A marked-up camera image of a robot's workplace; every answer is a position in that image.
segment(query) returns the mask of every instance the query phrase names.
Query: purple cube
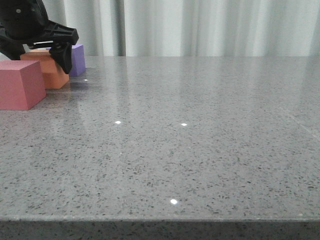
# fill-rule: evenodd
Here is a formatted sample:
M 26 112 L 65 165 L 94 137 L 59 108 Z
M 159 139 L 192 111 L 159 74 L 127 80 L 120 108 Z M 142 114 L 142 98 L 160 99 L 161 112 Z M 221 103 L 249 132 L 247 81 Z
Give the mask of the purple cube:
M 85 48 L 83 44 L 76 44 L 72 46 L 72 69 L 69 72 L 69 76 L 77 77 L 80 74 L 86 71 L 86 62 L 85 62 Z

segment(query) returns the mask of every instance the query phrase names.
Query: orange cube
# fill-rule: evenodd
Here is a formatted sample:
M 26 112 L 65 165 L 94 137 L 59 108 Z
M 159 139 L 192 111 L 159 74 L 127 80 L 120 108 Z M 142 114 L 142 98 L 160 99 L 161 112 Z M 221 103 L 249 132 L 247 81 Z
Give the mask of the orange cube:
M 40 61 L 46 89 L 61 89 L 69 81 L 69 75 L 51 57 L 49 50 L 33 50 L 22 54 L 20 59 Z

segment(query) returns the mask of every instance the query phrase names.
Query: curtain fold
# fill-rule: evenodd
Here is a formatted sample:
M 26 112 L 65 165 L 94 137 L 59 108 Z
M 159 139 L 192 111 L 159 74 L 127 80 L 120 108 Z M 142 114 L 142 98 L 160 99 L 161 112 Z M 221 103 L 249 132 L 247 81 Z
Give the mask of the curtain fold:
M 319 0 L 43 0 L 86 55 L 318 56 Z

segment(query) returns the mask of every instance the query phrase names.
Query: block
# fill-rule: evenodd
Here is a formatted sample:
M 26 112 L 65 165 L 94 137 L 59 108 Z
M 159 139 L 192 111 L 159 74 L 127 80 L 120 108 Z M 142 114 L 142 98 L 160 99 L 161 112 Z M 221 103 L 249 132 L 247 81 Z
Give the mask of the block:
M 72 69 L 69 76 L 77 77 L 86 71 L 85 48 L 83 44 L 76 44 L 72 46 Z
M 69 75 L 65 74 L 61 66 L 51 57 L 49 50 L 33 50 L 22 54 L 20 58 L 40 61 L 46 89 L 60 89 L 69 81 Z
M 29 110 L 45 97 L 39 61 L 0 61 L 0 110 Z

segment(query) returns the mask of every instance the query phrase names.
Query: granite table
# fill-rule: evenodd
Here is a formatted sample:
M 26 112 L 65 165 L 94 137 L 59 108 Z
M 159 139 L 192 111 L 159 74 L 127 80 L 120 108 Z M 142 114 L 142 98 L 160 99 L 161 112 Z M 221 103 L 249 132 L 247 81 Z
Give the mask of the granite table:
M 1 240 L 320 239 L 319 57 L 86 64 L 0 111 Z

